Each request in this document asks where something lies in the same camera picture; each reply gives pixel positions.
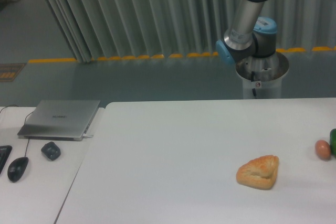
brown egg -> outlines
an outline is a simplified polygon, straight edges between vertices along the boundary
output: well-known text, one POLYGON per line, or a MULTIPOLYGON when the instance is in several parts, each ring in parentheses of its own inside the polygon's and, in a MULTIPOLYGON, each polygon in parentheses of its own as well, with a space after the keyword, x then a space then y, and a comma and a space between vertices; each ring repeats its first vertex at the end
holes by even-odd
POLYGON ((315 152, 320 159, 330 159, 331 150, 329 143, 324 140, 318 140, 315 143, 315 152))

green pepper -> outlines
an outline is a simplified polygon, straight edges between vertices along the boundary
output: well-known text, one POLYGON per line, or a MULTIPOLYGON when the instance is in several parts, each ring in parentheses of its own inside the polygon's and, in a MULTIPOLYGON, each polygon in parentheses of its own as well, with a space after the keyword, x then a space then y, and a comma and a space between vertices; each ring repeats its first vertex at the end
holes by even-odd
POLYGON ((331 148, 331 153, 333 155, 336 155, 336 129, 333 129, 330 132, 330 148, 331 148))

laptop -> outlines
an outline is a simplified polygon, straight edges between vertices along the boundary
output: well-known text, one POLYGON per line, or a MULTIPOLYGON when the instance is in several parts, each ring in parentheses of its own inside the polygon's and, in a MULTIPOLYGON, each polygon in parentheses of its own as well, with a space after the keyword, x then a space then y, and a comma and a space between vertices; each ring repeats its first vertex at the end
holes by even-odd
POLYGON ((20 138, 81 141, 100 101, 42 100, 17 133, 20 138))

pastry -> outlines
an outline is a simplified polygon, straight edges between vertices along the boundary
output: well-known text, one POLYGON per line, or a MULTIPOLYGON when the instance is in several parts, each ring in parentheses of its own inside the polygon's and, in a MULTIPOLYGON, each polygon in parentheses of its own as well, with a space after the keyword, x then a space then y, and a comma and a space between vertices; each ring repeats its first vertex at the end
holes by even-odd
POLYGON ((278 175, 279 158, 263 156, 243 165, 236 174, 237 182, 244 186, 269 190, 278 175))

computer mouse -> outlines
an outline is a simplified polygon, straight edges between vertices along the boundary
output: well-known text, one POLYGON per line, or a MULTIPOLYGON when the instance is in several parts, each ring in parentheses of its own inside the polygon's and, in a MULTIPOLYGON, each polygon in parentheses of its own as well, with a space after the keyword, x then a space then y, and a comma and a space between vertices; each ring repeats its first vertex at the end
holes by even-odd
POLYGON ((55 159, 57 159, 61 155, 60 148, 54 142, 49 142, 49 143, 45 144, 42 147, 41 151, 51 161, 54 161, 55 159))
POLYGON ((19 179, 21 179, 28 165, 28 161, 28 157, 19 157, 11 162, 7 172, 10 181, 17 182, 19 179))

